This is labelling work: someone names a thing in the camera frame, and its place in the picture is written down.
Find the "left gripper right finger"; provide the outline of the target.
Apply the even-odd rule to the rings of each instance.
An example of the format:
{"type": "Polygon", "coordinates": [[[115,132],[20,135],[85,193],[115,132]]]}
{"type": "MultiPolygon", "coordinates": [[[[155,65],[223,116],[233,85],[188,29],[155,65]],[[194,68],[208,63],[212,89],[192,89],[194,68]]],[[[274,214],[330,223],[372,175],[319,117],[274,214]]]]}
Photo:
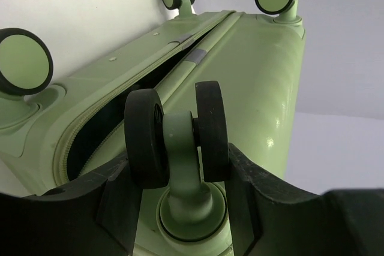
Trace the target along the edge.
{"type": "Polygon", "coordinates": [[[382,255],[383,189],[295,187],[229,147],[235,255],[382,255]]]}

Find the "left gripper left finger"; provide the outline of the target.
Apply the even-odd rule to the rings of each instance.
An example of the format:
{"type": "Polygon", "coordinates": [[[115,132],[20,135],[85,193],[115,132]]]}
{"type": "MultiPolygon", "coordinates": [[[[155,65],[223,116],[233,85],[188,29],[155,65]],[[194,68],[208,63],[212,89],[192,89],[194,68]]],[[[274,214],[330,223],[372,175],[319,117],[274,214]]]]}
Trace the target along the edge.
{"type": "Polygon", "coordinates": [[[1,255],[132,255],[141,198],[126,155],[41,196],[1,194],[1,255]]]}

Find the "green hard-shell suitcase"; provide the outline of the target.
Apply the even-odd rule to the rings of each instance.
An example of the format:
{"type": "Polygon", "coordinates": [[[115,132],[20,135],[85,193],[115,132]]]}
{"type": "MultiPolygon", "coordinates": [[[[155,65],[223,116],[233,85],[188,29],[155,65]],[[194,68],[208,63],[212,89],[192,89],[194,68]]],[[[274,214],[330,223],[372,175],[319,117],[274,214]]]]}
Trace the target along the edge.
{"type": "Polygon", "coordinates": [[[1,29],[1,159],[41,196],[126,155],[142,189],[132,255],[235,255],[228,144],[283,176],[298,0],[255,0],[257,14],[162,2],[174,19],[57,81],[41,38],[1,29]]]}

